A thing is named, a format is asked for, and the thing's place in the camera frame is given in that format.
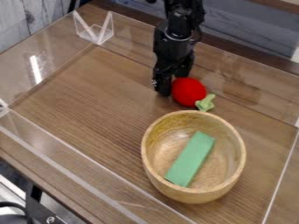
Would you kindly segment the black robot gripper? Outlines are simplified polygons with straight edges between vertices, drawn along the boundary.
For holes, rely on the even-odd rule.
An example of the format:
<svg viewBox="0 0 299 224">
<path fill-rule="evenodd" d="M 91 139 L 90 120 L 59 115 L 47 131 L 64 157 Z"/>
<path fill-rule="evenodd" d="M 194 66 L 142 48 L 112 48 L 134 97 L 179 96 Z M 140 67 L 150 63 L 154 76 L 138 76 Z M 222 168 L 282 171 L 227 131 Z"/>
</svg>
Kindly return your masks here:
<svg viewBox="0 0 299 224">
<path fill-rule="evenodd" d="M 164 97 L 171 95 L 172 74 L 190 75 L 194 64 L 194 47 L 202 41 L 206 10 L 203 0 L 164 0 L 166 20 L 154 29 L 154 90 Z"/>
</svg>

